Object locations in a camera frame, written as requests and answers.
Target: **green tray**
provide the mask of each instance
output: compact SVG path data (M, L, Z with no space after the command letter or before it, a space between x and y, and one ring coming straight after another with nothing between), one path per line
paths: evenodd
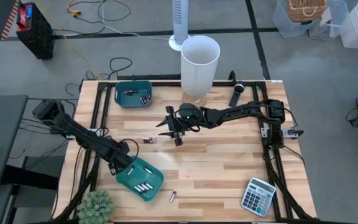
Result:
M141 96L147 96L147 91L153 96L152 84L149 81L119 82L115 90L114 101L122 108L145 108L152 104L153 98L144 105L140 101ZM138 92L133 93L132 96L124 94L129 90Z
M117 174L116 179L120 184L123 184L147 202L152 200L160 191L164 181L164 175L157 168L138 157L129 167ZM143 182L150 184L153 189L140 193L135 187Z

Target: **concrete floor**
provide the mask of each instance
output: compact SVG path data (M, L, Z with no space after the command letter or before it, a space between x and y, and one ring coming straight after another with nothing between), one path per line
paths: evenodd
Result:
M169 0L122 0L132 14L119 22L110 22L124 32L171 30ZM66 2L41 0L55 20L65 29L92 32L99 27L84 24L66 14ZM191 0L190 29L250 28L244 0ZM251 0L258 27L274 27L274 0ZM348 1L352 9L358 1ZM106 3L106 15L117 16L123 10ZM96 6L79 6L86 18L96 20ZM10 36L15 36L12 28ZM210 34L221 46L216 79L226 79L235 70L241 79L263 79L252 33ZM345 115L358 95L358 50L345 49L340 39L334 42L311 40L307 36L282 39L278 32L260 33L271 79L285 83L291 110L301 129L302 155L306 162L311 192L318 217L322 220L358 223L358 128L352 128ZM164 40L138 37L74 39L73 45L100 72L109 71L113 57L128 57L132 67L119 75L172 74L180 72L180 55ZM79 83L88 70L87 64L56 40L54 58L37 60L20 42L0 41L0 95L27 94L39 98L70 98L64 90L68 82ZM120 68L125 62L117 62ZM37 101L29 101L25 112ZM26 149L27 156L40 156L60 144L58 136L44 136L19 131L11 155ZM55 156L64 156L65 149ZM24 157L10 160L21 166ZM36 208L18 209L15 223L44 221L49 218L48 205L34 203Z

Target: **tower fan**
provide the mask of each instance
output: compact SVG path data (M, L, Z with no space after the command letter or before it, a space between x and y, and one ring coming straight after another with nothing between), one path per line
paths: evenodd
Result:
M169 38L169 46L181 51L182 43L189 38L189 0L172 0L173 35Z

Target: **potted plant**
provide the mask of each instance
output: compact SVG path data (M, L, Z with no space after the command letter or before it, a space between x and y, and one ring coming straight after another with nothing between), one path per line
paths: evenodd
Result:
M107 190L90 192L88 198L77 206L79 224L105 224L114 211Z

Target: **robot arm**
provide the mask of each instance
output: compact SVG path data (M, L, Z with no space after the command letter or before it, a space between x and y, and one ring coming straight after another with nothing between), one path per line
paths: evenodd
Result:
M126 142L99 137L95 132L84 128L65 113L59 101L43 100L32 113L35 118L51 128L74 135L82 148L94 151L117 171L125 169L133 160L127 155L129 147Z
M267 116L262 113L261 107L268 109ZM170 132L159 135L175 138L177 146L183 144L181 136L185 135L185 131L198 132L200 127L212 129L220 126L223 122L246 117L257 118L272 126L268 133L271 144L281 146L283 142L281 124L285 121L284 103L278 100L251 101L247 104L224 110L197 108L190 103L184 103L180 105L179 110L176 112L172 106L167 106L166 110L169 115L157 127L167 124Z

